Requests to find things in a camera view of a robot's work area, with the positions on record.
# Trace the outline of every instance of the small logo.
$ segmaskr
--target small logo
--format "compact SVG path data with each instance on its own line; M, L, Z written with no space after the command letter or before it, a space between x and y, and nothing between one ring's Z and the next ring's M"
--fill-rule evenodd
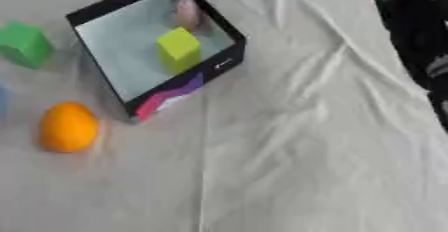
M219 70L219 69L221 69L222 67L224 67L226 64L228 64L228 63L230 63L230 62L232 62L232 61L233 61L232 58L228 58L228 59L225 60L224 62L221 62L221 63L215 65L215 69L216 69L216 70Z

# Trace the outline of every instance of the black box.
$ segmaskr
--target black box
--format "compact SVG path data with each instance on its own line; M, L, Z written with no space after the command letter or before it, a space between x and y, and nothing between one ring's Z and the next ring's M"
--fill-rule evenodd
M243 34L206 0L193 1L207 18L197 37L210 47L204 47L207 57L201 63L174 76L165 75L158 67L152 51L155 42L146 41L146 36L149 39L170 25L174 28L170 24L173 0L104 0L67 15L133 121L144 120L162 109L166 100L189 94L243 61Z

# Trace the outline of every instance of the black object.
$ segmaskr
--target black object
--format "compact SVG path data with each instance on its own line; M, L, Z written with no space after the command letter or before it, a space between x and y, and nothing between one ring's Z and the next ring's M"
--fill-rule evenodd
M71 26L75 29L79 25L86 22L94 20L96 18L102 17L108 13L114 12L120 8L131 5L140 0L104 0L86 8L80 9L67 15L67 19ZM241 34L230 22L228 22L215 8L213 8L206 0L193 0L199 6L199 8L206 15L210 17L219 27L221 27L234 41L235 44L222 50L218 54L212 56L211 58L201 62L195 67L187 70L186 72L173 77L172 79L160 84L159 86L149 89L146 93L132 99L129 102L124 102L119 94L114 89L112 83L109 81L107 75L102 71L101 66L95 60L92 53L90 53L89 48L83 41L82 37L77 33L83 45L89 51L95 64L101 71L102 75L106 79L108 85L113 90L114 95L122 106L124 107L127 115L132 120L138 120L137 110L151 97L158 93L175 90L184 87L191 80L193 80L198 74L203 75L203 83L207 83L212 79L220 76L221 74L227 72L233 67L239 65L244 58L244 51L246 47L246 38Z
M410 76L428 90L448 132L448 0L376 0L392 44Z

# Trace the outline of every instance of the white cloth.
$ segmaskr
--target white cloth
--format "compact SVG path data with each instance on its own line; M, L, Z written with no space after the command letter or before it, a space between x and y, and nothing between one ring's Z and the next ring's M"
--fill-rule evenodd
M246 63L140 125L109 117L63 16L98 0L0 0L42 26L42 70L0 62L1 231L446 231L447 137L373 0L210 0L249 38ZM74 99L94 149L33 142Z

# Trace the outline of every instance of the pink toy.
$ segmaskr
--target pink toy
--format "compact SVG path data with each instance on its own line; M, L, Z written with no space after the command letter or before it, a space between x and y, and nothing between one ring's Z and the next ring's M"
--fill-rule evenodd
M190 32L201 25L201 11L193 0L180 0L176 5L176 23Z

